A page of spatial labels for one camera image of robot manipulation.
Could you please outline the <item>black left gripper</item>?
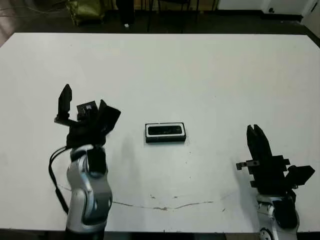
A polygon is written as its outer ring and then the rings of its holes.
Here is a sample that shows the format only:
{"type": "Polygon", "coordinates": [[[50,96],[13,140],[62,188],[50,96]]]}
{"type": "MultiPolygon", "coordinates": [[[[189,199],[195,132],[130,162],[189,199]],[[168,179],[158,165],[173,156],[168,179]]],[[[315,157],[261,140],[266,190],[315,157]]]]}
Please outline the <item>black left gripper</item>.
{"type": "Polygon", "coordinates": [[[108,130],[107,104],[100,100],[97,114],[97,128],[85,121],[74,121],[70,117],[70,104],[72,101],[72,89],[66,84],[58,98],[58,112],[54,122],[69,127],[66,136],[67,148],[78,148],[85,145],[101,145],[106,143],[106,133],[108,130]]]}

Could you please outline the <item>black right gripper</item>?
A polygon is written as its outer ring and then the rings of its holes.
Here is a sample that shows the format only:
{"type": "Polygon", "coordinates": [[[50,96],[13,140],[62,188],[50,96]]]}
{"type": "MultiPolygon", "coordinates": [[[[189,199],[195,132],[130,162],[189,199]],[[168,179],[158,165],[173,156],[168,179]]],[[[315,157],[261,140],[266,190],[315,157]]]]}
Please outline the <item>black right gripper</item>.
{"type": "Polygon", "coordinates": [[[285,195],[298,184],[285,175],[289,173],[290,160],[283,155],[272,155],[269,141],[263,130],[257,125],[248,125],[246,130],[247,145],[252,159],[238,162],[236,169],[248,168],[253,176],[251,187],[262,195],[285,195]]]}

